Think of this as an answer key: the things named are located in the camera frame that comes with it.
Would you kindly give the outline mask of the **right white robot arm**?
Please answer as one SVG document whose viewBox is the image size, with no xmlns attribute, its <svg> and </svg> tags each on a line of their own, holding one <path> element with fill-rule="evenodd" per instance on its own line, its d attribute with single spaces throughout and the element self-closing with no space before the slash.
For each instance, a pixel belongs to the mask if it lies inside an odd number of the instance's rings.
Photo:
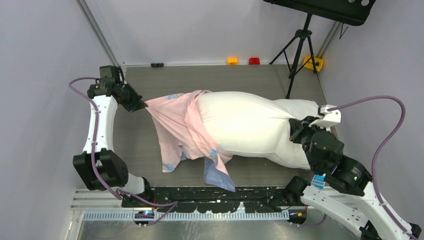
<svg viewBox="0 0 424 240">
<path fill-rule="evenodd" d="M 290 119 L 289 140 L 301 145 L 310 169 L 323 176 L 325 183 L 355 207 L 339 203 L 298 176 L 284 189 L 287 202 L 303 203 L 322 211 L 362 240 L 417 240 L 422 228 L 403 220 L 394 211 L 377 189 L 372 174 L 362 163 L 345 155 L 344 143 L 319 125 L 319 121 L 313 116 Z"/>
</svg>

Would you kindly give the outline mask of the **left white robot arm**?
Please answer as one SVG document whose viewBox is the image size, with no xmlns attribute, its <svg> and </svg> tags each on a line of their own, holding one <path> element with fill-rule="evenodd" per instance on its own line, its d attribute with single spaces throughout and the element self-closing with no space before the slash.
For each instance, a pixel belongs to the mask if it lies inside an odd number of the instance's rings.
<svg viewBox="0 0 424 240">
<path fill-rule="evenodd" d="M 72 164 L 90 191 L 108 191 L 118 199 L 135 200 L 148 207 L 154 199 L 149 182 L 129 173 L 127 164 L 115 153 L 114 120 L 119 106 L 132 113 L 148 105 L 142 96 L 125 81 L 121 67 L 101 66 L 100 76 L 93 78 L 86 93 L 76 93 L 88 100 L 90 122 L 82 153 Z"/>
</svg>

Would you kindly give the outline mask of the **pink pillowcase with blue print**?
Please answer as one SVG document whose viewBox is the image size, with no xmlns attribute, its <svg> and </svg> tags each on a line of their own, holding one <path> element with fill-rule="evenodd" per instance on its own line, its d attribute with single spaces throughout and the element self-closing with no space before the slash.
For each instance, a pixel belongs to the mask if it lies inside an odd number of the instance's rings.
<svg viewBox="0 0 424 240">
<path fill-rule="evenodd" d="M 171 173 L 185 160 L 204 160 L 205 183 L 234 192 L 225 164 L 232 159 L 207 132 L 197 101 L 208 90 L 176 93 L 147 100 L 160 147 L 162 172 Z"/>
</svg>

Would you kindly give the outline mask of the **white pillow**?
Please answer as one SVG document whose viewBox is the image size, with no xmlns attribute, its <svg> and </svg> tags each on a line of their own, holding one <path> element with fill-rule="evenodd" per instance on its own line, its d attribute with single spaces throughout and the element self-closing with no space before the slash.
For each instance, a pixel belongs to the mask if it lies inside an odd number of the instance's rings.
<svg viewBox="0 0 424 240">
<path fill-rule="evenodd" d="M 315 101 L 271 100 L 247 92 L 219 91 L 202 94 L 196 107 L 205 129 L 225 152 L 310 169 L 302 146 L 289 140 L 289 120 L 316 117 Z"/>
</svg>

